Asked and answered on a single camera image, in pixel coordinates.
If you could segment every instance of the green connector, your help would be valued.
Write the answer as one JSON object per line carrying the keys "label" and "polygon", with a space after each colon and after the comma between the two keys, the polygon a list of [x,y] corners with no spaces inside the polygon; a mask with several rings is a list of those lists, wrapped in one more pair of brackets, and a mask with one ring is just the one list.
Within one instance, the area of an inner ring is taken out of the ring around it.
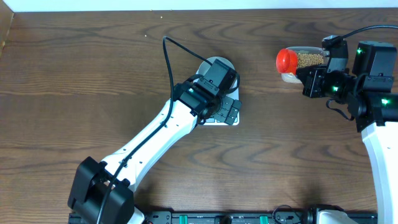
{"label": "green connector", "polygon": [[180,224],[188,224],[188,216],[180,215]]}
{"label": "green connector", "polygon": [[268,223],[268,216],[265,216],[265,215],[260,216],[260,224],[269,224]]}

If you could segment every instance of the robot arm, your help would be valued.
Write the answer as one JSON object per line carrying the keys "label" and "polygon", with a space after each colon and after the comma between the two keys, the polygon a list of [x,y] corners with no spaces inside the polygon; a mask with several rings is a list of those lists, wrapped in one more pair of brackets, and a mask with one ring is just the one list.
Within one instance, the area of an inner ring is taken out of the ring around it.
{"label": "robot arm", "polygon": [[[241,102],[227,94],[237,89],[230,89],[235,80],[239,82],[236,71],[216,59],[205,75],[194,75],[175,85],[173,98],[166,102],[162,111],[134,139],[100,163],[88,157],[78,166],[68,206],[86,222],[96,223],[108,190],[107,184],[114,180],[113,189],[104,203],[101,222],[141,224],[144,215],[134,208],[134,192],[139,183],[176,141],[190,133],[203,120],[212,117],[229,125],[234,123]],[[160,128],[171,103],[173,108],[170,118]],[[159,130],[142,143],[155,129]],[[132,156],[126,163],[127,155]]]}
{"label": "robot arm", "polygon": [[[304,84],[303,95],[310,98],[331,97],[339,104],[347,104],[352,117],[333,109],[346,119],[356,120],[358,132],[371,161],[376,189],[378,223],[396,223],[398,217],[398,95],[392,94],[393,69],[397,50],[388,43],[364,41],[358,45],[354,62],[354,77],[346,72],[348,50],[341,39],[330,45],[325,39],[323,48],[330,51],[328,65],[297,69],[297,78]],[[354,223],[344,211],[329,205],[310,207],[304,223]]]}
{"label": "robot arm", "polygon": [[[103,159],[107,163],[105,169],[114,174],[122,161],[143,139],[159,126],[169,110],[170,100],[166,102],[163,109],[156,118],[148,124],[135,138]],[[130,181],[129,188],[135,192],[139,183],[147,174],[148,170],[163,156],[163,154],[180,138],[190,133],[197,124],[198,116],[190,114],[191,109],[177,100],[170,119],[158,133],[145,143],[128,161],[127,166],[122,169],[118,179]]]}
{"label": "robot arm", "polygon": [[398,217],[398,122],[370,124],[362,131],[376,189],[378,222],[397,223]]}

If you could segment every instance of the plastic jar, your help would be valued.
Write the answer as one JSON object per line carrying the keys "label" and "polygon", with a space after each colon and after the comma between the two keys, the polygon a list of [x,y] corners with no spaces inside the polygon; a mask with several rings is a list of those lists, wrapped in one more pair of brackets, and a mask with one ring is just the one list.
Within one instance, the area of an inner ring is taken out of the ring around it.
{"label": "plastic jar", "polygon": [[288,83],[301,83],[296,78],[296,69],[312,65],[326,65],[329,51],[319,47],[288,47],[279,51],[276,68],[282,79]]}

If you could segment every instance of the red jar cap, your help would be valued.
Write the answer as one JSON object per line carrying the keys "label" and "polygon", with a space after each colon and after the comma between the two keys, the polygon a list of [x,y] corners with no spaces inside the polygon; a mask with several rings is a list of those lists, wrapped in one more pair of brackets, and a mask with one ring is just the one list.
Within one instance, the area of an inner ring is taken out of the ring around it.
{"label": "red jar cap", "polygon": [[297,54],[290,49],[282,49],[276,56],[276,69],[279,73],[296,74]]}

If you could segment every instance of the wood grain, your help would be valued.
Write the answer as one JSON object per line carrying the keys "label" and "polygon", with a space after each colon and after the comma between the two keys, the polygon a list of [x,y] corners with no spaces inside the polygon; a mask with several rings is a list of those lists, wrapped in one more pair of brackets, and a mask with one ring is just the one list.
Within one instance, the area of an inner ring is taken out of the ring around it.
{"label": "wood grain", "polygon": [[[288,46],[320,46],[330,34],[398,24],[397,12],[16,15],[0,60],[0,222],[67,222],[77,165],[119,149],[169,98],[163,35],[204,57],[233,62],[242,77],[241,123],[198,127],[177,142],[144,178],[138,206],[264,211],[282,203],[331,203],[375,211],[369,158],[354,123],[326,109],[326,99],[308,99],[301,85],[284,83],[275,56]],[[349,52],[359,40],[398,45],[396,34],[360,33],[348,40]],[[175,82],[193,75],[200,61],[168,49]]]}

